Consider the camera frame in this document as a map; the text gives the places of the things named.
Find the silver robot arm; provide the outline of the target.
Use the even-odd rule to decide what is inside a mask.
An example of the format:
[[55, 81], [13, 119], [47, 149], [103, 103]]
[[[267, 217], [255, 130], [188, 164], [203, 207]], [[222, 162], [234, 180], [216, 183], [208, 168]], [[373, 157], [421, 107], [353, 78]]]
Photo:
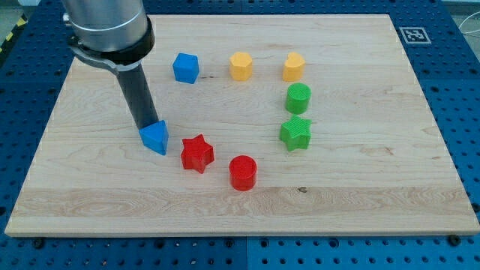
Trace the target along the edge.
[[83, 63], [117, 75], [141, 65], [155, 44], [142, 0], [63, 0], [67, 39]]

